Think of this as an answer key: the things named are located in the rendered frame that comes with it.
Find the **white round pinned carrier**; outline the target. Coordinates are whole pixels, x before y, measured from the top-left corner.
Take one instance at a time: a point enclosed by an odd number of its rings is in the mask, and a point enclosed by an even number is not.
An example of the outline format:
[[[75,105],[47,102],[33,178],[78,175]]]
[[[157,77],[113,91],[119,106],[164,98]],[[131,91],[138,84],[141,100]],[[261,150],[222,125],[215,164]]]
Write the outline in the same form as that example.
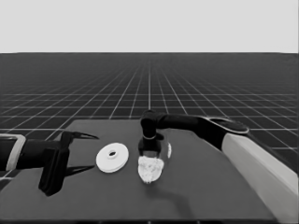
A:
[[[155,165],[155,160],[158,159],[158,158],[150,158],[149,157],[149,159],[150,159],[150,162],[148,164],[154,164]],[[147,173],[145,171],[145,167],[146,167],[146,165],[139,165],[138,164],[138,167],[137,167],[138,174],[139,173]],[[156,181],[161,176],[161,174],[162,174],[162,170],[157,169],[156,166],[155,166],[154,172],[151,173],[151,182]]]

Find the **large thick white disc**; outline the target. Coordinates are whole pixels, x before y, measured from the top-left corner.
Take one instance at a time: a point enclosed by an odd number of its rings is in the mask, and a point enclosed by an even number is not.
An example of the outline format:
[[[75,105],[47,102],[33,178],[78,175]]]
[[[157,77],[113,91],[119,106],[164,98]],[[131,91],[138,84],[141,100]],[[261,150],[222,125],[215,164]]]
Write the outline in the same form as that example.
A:
[[[129,160],[129,150],[122,143],[110,143],[102,147],[95,162],[100,171],[114,173],[119,171]]]

